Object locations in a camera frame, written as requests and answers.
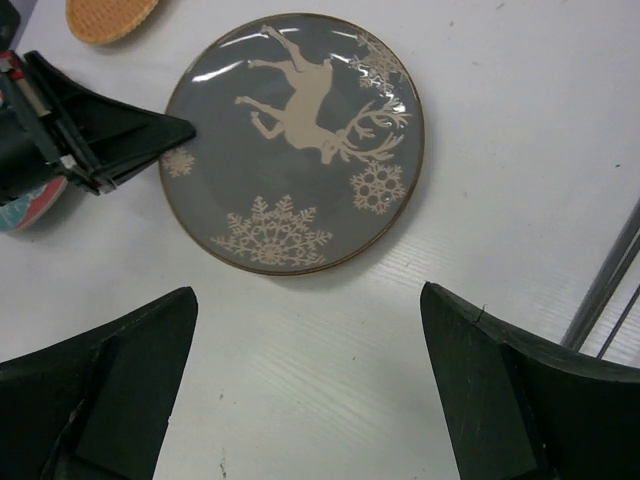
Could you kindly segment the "orange woven round plate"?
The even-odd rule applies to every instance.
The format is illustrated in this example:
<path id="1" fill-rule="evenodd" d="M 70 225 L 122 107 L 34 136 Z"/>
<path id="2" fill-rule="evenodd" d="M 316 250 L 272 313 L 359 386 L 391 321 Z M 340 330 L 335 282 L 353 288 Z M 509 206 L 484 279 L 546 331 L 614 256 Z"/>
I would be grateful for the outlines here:
<path id="1" fill-rule="evenodd" d="M 158 0 L 67 0 L 65 15 L 72 35 L 92 45 L 105 45 L 135 30 Z"/>

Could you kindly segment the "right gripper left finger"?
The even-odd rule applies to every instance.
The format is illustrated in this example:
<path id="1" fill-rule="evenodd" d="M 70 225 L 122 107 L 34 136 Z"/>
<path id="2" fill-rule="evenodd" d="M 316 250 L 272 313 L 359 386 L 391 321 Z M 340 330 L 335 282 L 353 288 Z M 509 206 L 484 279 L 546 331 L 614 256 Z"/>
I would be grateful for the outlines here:
<path id="1" fill-rule="evenodd" d="M 150 479 L 198 315 L 190 287 L 1 365 L 4 479 Z"/>

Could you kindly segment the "grey deer plate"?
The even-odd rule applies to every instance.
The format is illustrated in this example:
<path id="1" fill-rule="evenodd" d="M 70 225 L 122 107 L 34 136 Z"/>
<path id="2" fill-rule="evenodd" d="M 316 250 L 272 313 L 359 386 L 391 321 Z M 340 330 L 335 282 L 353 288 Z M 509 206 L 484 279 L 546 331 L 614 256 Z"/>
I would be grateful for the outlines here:
<path id="1" fill-rule="evenodd" d="M 160 161 L 176 220 L 207 253 L 263 275 L 365 251 L 399 219 L 424 164 L 426 121 L 405 65 L 327 15 L 230 31 L 181 75 L 167 113 L 196 131 Z"/>

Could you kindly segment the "red teal floral plate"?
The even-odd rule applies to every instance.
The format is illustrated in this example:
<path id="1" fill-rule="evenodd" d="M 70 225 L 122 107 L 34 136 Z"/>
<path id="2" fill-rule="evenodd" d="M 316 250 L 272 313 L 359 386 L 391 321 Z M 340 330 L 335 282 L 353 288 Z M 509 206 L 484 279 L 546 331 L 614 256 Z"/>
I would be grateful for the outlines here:
<path id="1" fill-rule="evenodd" d="M 67 185 L 68 181 L 59 177 L 3 205 L 0 217 L 1 232 L 12 233 L 30 226 L 52 207 Z"/>

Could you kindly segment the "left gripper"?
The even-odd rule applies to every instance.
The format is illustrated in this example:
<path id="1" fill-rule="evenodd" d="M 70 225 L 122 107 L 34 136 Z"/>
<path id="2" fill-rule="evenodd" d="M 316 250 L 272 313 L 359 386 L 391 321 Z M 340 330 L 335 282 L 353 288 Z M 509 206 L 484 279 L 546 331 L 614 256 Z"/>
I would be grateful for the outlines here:
<path id="1" fill-rule="evenodd" d="M 187 120 L 98 94 L 31 51 L 1 53 L 1 203 L 65 177 L 101 195 L 196 136 Z"/>

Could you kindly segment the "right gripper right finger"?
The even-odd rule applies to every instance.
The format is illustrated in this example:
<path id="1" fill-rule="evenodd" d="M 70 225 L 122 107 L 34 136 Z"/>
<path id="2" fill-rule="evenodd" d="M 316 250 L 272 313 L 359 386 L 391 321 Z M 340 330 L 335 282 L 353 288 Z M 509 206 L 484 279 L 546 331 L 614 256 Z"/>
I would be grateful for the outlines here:
<path id="1" fill-rule="evenodd" d="M 638 369 L 571 351 L 435 283 L 420 311 L 461 478 L 638 478 Z"/>

